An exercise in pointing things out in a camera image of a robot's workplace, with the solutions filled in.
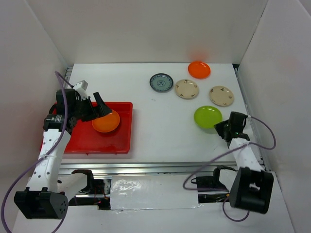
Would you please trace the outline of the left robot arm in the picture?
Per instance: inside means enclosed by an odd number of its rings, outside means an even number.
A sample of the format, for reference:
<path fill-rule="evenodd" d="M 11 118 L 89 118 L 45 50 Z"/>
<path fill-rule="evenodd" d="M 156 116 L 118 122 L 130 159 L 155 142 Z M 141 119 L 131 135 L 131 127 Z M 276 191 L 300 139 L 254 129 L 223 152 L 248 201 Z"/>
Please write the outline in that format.
<path fill-rule="evenodd" d="M 76 169 L 69 180 L 59 180 L 63 155 L 77 121 L 88 122 L 104 117 L 112 110 L 100 94 L 89 96 L 75 89 L 56 92 L 56 103 L 50 108 L 43 123 L 43 142 L 38 163 L 25 190 L 17 191 L 14 203 L 27 219 L 62 219 L 69 201 L 79 192 L 92 193 L 96 182 L 91 170 Z"/>

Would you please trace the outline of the orange plate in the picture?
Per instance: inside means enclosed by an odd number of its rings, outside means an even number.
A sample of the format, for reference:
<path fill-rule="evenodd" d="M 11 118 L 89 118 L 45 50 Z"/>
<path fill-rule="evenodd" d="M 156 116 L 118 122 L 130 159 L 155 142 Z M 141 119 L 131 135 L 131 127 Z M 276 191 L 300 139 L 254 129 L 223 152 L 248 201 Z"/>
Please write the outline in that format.
<path fill-rule="evenodd" d="M 211 74 L 211 69 L 208 64 L 195 61 L 189 64 L 188 72 L 194 78 L 205 79 Z"/>
<path fill-rule="evenodd" d="M 120 120 L 119 114 L 115 110 L 112 110 L 108 115 L 93 120 L 92 126 L 100 133 L 109 133 L 119 126 Z"/>

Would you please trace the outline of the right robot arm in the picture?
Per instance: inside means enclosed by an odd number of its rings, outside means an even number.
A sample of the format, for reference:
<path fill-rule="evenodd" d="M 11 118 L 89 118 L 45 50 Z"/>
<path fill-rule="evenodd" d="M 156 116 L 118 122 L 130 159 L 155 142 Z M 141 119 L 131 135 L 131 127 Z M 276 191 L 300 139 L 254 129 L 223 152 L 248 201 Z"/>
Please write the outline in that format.
<path fill-rule="evenodd" d="M 271 133 L 273 145 L 270 148 L 250 141 L 248 134 L 243 132 L 248 118 L 263 124 Z M 229 149 L 227 154 L 233 154 L 238 167 L 237 175 L 230 189 L 230 206 L 249 212 L 267 213 L 274 177 L 261 167 L 251 146 L 273 150 L 276 147 L 276 137 L 272 129 L 262 120 L 239 112 L 231 112 L 228 120 L 214 125 L 214 128 L 226 142 Z"/>

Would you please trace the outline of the blue floral plate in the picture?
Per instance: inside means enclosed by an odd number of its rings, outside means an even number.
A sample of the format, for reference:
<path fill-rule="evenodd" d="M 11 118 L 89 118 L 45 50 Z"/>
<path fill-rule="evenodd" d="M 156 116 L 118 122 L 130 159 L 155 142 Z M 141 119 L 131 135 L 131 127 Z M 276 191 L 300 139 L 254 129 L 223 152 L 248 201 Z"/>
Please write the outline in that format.
<path fill-rule="evenodd" d="M 172 89 L 173 79 L 170 75 L 165 73 L 158 73 L 153 75 L 149 80 L 150 87 L 159 93 L 165 93 Z"/>

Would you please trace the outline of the lime green plate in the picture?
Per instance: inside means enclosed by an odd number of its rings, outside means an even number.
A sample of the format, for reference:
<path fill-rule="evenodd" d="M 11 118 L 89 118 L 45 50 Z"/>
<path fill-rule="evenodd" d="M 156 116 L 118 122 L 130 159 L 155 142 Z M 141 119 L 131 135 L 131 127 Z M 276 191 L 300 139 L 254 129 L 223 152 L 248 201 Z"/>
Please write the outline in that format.
<path fill-rule="evenodd" d="M 201 106 L 194 112 L 194 121 L 201 129 L 211 129 L 222 120 L 222 113 L 213 106 Z"/>

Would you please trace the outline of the cream plate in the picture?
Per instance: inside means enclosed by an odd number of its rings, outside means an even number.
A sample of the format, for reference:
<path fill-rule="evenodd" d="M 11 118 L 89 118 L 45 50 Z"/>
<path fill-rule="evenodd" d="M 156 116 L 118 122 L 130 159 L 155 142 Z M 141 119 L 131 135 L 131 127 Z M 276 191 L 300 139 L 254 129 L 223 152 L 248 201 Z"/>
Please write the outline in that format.
<path fill-rule="evenodd" d="M 178 97 L 190 100 L 198 96 L 199 86 L 192 80 L 179 80 L 174 87 L 175 93 Z"/>
<path fill-rule="evenodd" d="M 209 91 L 209 99 L 216 105 L 227 107 L 233 104 L 235 97 L 233 92 L 225 86 L 214 86 Z"/>

